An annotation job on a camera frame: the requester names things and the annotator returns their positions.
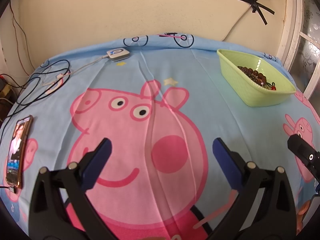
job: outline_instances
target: phone case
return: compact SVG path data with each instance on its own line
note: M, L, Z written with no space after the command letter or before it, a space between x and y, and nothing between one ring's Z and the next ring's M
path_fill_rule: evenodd
M29 116L27 116L25 118L22 118L22 119L17 121L17 123L18 123L19 121L22 121L22 120L24 120L24 119L26 119L28 117L30 117L30 121L28 121L28 123L27 123L27 125L25 127L26 133L25 133L25 136L24 136L23 141L22 141L22 148L21 148L21 154L20 154L20 165L19 165L19 169L18 169L18 182L17 182L17 184L14 184L14 183L8 181L7 177L5 178L5 180L7 181L7 183L10 186L17 187L17 188L20 188L20 189L22 188L22 172L23 172L23 163L24 163L24 154L25 154L25 149L26 149L26 142L27 142L27 139L28 139L28 135L29 135L31 124L33 123L33 116L29 115Z

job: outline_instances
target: metal screw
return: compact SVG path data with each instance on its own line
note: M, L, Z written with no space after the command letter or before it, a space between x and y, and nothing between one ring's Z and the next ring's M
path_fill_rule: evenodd
M254 162L248 162L247 163L247 167L249 168L249 169L255 169L256 167L257 167L257 165L254 163Z
M45 174L47 172L47 170L48 170L47 167L42 167L39 172L41 174Z
M279 166L277 170L279 173L284 173L284 167L282 166Z
M71 163L68 165L68 168L69 168L69 170L74 170L77 166L78 166L78 163L76 163L76 162L71 162Z

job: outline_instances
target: cartoon mouth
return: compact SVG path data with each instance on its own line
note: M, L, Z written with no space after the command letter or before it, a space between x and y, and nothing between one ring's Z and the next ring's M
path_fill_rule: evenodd
M139 174L139 169L134 168L131 174L124 179L113 181L113 180L98 178L97 183L106 187L124 187L130 184L131 182L133 182L134 179L138 176L138 174Z

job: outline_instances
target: black cable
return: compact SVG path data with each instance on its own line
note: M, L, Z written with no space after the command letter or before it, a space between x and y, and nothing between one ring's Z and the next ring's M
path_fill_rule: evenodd
M19 26L20 30L21 30L21 31L23 32L23 34L24 34L24 39L25 39L25 41L26 41L27 54L28 54L28 58L29 58L30 64L31 64L31 66L33 67L33 69L36 70L35 67L33 66L32 62L31 62L31 59L30 59L29 46L28 46L28 41L27 41L27 35L26 35L26 33L24 32L24 30L22 29L22 27L20 26L20 24L17 22L17 20L16 20L16 18L15 18L15 16L14 16L14 12L13 12L12 7L11 7L11 1L9 2L9 7L10 7L10 10L11 10L11 12L12 12L12 16L13 16L14 21L16 22L16 24Z
M57 63L59 63L59 62L64 62L64 61L68 63L68 67L62 68L62 69L59 69L59 70L55 70L55 71L50 71L50 72L45 72L45 73L44 73L44 71L47 70L49 67L51 67L51 66L53 66L53 65L55 65L55 64L57 64ZM43 93L41 93L39 96L37 96L34 100L32 100L32 101L29 102L29 103L23 104L23 101L24 101L25 99L27 99L28 96L38 87L39 82L40 82L40 80L41 80L40 75L47 75L47 74L57 73L57 72L61 72L61 71L63 71L63 70L66 70L66 71L64 72L64 74L63 74L63 75L65 75L65 74L67 74L68 72L70 72L70 62L69 62L68 60L66 60L66 59L61 59L61 60L58 60L58 61L52 63L51 65L50 65L50 63L48 62L48 65L47 65L46 67L43 67L43 68L44 68L44 70L43 70L42 72L33 73L33 74L30 76L29 80L28 80L25 84L23 84L22 86L20 86L10 75L0 74L0 75L3 75L3 76L8 76L8 77L10 77L10 78L14 81L14 83L17 84L17 86L11 85L11 84L9 84L5 79L3 79L3 81L4 81L6 84L8 84L9 86L14 87L14 88L21 88L21 90L20 90L20 92L19 92L19 95L20 95L22 89L25 89L33 80L37 80L37 83L36 83L36 85L34 86L34 88L33 88L20 102L18 101L19 98L17 99L16 104L17 104L18 106L15 108L15 110L13 111L13 113L10 114L10 115L8 115L8 116L6 116L6 117L3 119L3 124L2 124L2 125L4 125L4 127L3 127L3 129L2 129L2 133L1 133L1 137L0 137L0 147L1 147L1 142L2 142L2 138L3 138L3 134L4 134L4 129L7 127L8 123L10 122L11 118L12 118L14 115L20 113L21 111L23 111L24 109L26 109L26 108L27 108L28 106L30 106L31 104L33 104L33 103L35 103L35 102L37 102L37 101L40 101L40 100L42 100L42 99L44 99L44 98L47 98L48 96L52 95L53 93L55 93L56 91L58 91L61 87L63 87L63 86L67 83L67 81L69 80L69 78L71 77L71 75L69 75L69 76L67 77L67 79L62 83L62 85L61 85L60 87L58 87L58 88L57 88L55 91L53 91L52 93L47 94L47 95L45 95L45 96L42 96L42 95L44 95L47 91L49 91L52 87L54 87L56 84L58 84L58 82L59 82L61 79L64 78L64 76L62 76L61 78L59 78L58 80L56 80L55 82L53 82L53 84L52 84L49 88L47 88Z

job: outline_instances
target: basket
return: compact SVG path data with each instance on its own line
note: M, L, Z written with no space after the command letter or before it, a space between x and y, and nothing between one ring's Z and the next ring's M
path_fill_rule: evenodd
M221 73L238 96L251 107L274 106L296 92L294 85L268 62L255 55L218 49ZM265 89L246 76L237 66L252 68L276 84L276 90Z

